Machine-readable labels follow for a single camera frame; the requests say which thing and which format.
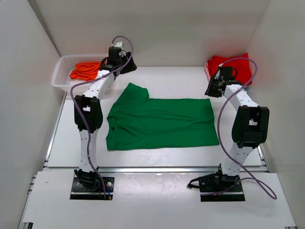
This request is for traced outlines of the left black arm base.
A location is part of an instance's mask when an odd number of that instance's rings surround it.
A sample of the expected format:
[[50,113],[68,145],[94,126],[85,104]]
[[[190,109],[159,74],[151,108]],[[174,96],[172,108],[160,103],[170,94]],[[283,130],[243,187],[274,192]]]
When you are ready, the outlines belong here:
[[74,170],[70,199],[107,200],[113,199],[115,177],[102,177],[95,172]]

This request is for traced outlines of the green t shirt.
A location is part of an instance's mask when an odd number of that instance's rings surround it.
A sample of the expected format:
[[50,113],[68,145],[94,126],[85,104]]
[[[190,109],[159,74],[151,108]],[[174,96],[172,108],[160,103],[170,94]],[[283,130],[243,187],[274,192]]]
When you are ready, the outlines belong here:
[[109,151],[217,146],[210,99],[150,98],[129,83],[109,111]]

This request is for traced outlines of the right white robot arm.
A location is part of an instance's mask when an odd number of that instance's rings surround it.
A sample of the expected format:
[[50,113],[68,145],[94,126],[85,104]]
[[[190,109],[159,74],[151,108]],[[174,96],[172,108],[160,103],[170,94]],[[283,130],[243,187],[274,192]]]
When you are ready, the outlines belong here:
[[232,127],[233,145],[213,180],[219,191],[225,191],[239,179],[241,165],[267,138],[270,111],[250,98],[242,83],[235,80],[236,76],[237,70],[233,67],[219,66],[205,92],[210,97],[224,96],[227,99],[225,104],[231,103],[236,110]]

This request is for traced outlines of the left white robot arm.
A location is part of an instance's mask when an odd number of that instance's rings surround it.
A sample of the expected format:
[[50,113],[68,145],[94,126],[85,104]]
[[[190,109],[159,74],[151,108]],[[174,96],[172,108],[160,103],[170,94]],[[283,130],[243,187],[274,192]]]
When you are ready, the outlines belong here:
[[103,186],[103,181],[97,174],[96,159],[97,133],[103,123],[101,99],[118,75],[137,69],[131,54],[122,48],[121,42],[112,45],[108,57],[98,67],[97,81],[82,95],[73,98],[74,122],[81,138],[81,162],[74,173],[78,182],[90,192]]

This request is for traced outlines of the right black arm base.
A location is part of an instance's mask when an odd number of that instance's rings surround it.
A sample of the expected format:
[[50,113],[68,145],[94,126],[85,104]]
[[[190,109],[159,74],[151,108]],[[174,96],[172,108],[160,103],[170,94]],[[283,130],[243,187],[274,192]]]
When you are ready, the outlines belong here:
[[218,170],[192,179],[186,187],[199,189],[201,202],[242,202],[245,197],[239,180],[238,175],[228,176]]

